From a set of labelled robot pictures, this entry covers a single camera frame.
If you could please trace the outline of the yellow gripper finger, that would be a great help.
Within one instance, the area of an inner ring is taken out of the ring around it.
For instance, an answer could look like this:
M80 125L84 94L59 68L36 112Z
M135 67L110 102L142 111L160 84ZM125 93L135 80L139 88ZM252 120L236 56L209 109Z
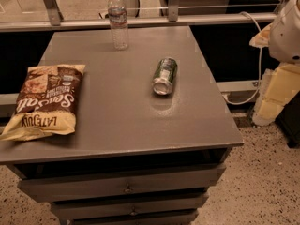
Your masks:
M269 36L270 36L271 24L268 24L255 35L249 42L249 45L255 48L264 48L269 46Z
M280 63L275 70L267 69L256 99L252 121L258 126L274 122L284 107L300 91L300 66Z

